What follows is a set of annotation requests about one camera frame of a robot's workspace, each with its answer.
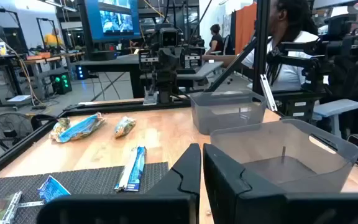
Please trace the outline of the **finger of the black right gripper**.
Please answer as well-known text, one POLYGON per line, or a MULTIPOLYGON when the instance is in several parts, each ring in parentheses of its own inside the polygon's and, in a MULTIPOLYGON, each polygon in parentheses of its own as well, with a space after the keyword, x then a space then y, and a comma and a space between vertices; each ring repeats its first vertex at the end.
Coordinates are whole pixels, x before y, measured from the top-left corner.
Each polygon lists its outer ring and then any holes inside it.
POLYGON ((168 86, 170 91, 177 90, 177 69, 181 67, 181 49, 167 50, 168 86))
POLYGON ((154 65, 154 85, 158 91, 168 90, 168 50, 159 49, 154 65))

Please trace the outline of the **silver metal bracket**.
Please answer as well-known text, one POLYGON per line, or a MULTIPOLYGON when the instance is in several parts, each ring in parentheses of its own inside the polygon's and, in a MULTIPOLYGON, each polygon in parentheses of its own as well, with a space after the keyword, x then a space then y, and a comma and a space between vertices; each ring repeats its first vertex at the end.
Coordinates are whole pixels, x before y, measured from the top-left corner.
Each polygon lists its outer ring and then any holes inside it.
POLYGON ((271 111, 278 111, 277 105, 275 103, 269 82, 267 80, 267 77, 265 74, 260 75, 260 83, 262 85, 262 90, 264 93, 264 96, 267 100, 267 107, 271 111))

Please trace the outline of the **person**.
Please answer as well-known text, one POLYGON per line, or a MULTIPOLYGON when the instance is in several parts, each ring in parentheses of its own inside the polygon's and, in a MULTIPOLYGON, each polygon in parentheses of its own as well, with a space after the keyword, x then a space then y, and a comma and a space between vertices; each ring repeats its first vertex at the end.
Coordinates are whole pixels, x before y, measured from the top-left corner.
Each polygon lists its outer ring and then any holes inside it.
POLYGON ((209 49, 205 54, 209 55, 211 52, 223 53, 224 42, 223 42, 223 38, 222 38, 221 34, 219 33, 219 31, 220 31, 219 24, 212 25, 210 27, 210 31, 211 31, 212 38, 209 43, 209 49))
POLYGON ((44 35, 44 44, 46 47, 65 48, 64 41, 59 36, 59 30, 54 28, 51 33, 44 35))
MULTIPOLYGON (((306 43, 318 39, 318 28, 311 18, 307 0, 270 0, 267 52, 281 42, 306 43)), ((273 91, 300 90, 305 82, 303 68, 280 64, 267 75, 273 91)))

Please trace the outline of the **grey translucent plastic bin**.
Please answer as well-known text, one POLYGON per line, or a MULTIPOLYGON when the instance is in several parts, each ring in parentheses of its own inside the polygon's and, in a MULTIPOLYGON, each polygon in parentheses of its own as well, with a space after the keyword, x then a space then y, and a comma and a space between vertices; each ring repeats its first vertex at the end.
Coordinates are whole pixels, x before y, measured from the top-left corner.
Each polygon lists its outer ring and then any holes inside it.
POLYGON ((340 192, 358 147, 298 119, 211 133, 211 143, 288 192, 340 192))
POLYGON ((267 108, 267 100, 249 90, 201 92, 190 99, 193 124, 204 135, 261 123, 267 108))

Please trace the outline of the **dark woven table mat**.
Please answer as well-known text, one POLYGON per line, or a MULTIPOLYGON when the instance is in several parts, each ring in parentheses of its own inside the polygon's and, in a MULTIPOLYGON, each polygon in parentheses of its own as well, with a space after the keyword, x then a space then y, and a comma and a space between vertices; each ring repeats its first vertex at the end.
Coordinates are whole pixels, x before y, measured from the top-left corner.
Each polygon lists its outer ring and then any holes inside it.
MULTIPOLYGON (((37 189, 51 175, 57 179, 72 195, 74 194, 115 194, 123 166, 99 169, 84 169, 49 174, 26 175, 0 178, 0 199, 22 191, 20 203, 41 201, 37 189)), ((168 172, 168 162, 145 164, 138 192, 122 194, 143 194, 156 184, 168 172)), ((18 208, 13 224, 35 224, 42 206, 18 208)))

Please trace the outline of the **device with blue lights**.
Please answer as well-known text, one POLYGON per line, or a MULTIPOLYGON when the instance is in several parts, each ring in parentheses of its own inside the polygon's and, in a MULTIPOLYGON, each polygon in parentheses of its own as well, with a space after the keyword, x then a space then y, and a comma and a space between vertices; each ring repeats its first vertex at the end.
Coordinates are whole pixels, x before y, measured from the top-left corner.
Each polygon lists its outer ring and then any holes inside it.
POLYGON ((83 67, 82 65, 75 66, 75 73, 76 73, 76 78, 78 80, 86 80, 87 78, 89 78, 88 70, 86 69, 86 67, 83 67))

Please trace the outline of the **black aluminium table frame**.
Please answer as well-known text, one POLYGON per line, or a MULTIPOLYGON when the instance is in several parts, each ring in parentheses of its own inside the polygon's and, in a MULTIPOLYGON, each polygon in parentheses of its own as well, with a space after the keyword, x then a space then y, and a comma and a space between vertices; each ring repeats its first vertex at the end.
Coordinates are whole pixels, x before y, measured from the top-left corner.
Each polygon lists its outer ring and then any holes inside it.
POLYGON ((173 165, 191 144, 203 145, 210 137, 198 132, 188 100, 144 106, 141 99, 88 102, 66 110, 73 122, 100 112, 105 123, 90 136, 66 143, 48 138, 55 124, 49 121, 0 157, 0 178, 81 169, 122 166, 138 145, 147 148, 147 162, 173 165), (122 117, 136 120, 129 134, 114 137, 122 117))

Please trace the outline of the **wooden-top desk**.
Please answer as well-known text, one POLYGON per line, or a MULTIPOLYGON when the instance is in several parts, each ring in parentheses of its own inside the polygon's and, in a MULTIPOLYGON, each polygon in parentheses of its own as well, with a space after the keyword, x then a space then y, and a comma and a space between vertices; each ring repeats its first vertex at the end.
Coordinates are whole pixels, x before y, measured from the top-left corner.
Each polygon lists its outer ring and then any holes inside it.
POLYGON ((73 68, 77 62, 83 60, 85 56, 84 52, 73 52, 73 53, 62 53, 56 54, 49 58, 45 58, 42 55, 36 55, 28 57, 27 60, 24 61, 26 67, 30 67, 34 82, 35 82, 35 89, 33 90, 35 96, 42 100, 46 97, 47 94, 47 83, 45 81, 51 75, 58 75, 64 74, 68 75, 70 80, 74 79, 73 68), (48 65, 50 62, 65 62, 61 64, 59 67, 54 69, 49 69, 46 72, 42 71, 41 64, 48 65))

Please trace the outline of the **large blue-screen monitor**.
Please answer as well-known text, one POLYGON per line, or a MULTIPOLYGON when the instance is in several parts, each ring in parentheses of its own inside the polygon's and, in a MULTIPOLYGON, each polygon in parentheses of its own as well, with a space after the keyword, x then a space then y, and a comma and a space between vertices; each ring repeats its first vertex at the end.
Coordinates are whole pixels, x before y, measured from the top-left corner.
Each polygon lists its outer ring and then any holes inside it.
POLYGON ((138 0, 85 0, 93 42, 141 37, 138 0))

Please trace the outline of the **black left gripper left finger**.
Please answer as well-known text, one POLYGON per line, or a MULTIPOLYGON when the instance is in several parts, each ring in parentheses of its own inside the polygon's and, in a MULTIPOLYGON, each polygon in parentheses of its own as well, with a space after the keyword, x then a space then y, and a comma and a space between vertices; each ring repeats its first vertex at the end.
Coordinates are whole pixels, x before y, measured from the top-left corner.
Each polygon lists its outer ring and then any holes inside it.
POLYGON ((147 192, 60 197, 36 224, 198 224, 200 178, 201 150, 193 143, 147 192))

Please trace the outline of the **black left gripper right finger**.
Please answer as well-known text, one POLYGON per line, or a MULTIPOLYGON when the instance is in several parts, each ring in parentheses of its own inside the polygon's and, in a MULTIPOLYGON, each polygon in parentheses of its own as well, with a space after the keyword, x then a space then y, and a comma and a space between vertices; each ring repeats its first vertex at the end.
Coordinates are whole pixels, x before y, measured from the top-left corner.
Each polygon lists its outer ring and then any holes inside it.
POLYGON ((215 224, 358 224, 358 193, 290 193, 212 144, 203 173, 215 224))

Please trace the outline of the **computer tower green lights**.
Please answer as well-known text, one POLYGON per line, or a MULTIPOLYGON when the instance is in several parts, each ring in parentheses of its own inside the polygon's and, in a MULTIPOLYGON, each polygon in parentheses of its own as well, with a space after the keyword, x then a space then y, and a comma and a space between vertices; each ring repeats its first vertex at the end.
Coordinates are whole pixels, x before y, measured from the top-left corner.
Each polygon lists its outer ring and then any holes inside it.
POLYGON ((53 92, 64 95, 72 91, 70 77, 67 72, 61 74, 50 75, 53 92))

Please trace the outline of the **black floor fan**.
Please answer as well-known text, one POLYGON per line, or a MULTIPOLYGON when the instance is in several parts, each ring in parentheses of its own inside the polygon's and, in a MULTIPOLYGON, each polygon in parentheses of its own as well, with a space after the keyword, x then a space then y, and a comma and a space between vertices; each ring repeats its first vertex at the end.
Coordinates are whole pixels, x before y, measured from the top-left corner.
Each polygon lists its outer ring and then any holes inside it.
POLYGON ((43 122, 56 120, 47 114, 0 114, 0 147, 6 151, 40 128, 43 122))

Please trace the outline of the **orange partition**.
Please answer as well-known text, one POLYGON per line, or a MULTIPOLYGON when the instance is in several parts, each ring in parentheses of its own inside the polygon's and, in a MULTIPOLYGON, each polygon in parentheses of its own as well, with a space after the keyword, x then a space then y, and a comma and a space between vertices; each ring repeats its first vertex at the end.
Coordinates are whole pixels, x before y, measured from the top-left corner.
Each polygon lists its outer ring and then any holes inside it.
POLYGON ((249 43, 254 33, 257 17, 257 3, 244 6, 236 11, 235 54, 240 54, 249 43))

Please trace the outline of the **black control box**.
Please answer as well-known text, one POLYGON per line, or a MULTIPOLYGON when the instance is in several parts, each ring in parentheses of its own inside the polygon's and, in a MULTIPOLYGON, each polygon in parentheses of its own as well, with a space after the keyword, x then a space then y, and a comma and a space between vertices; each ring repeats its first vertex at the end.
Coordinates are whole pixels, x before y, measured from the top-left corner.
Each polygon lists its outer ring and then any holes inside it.
POLYGON ((310 91, 276 91, 273 97, 278 113, 283 117, 300 119, 309 123, 313 117, 314 104, 325 93, 310 91))

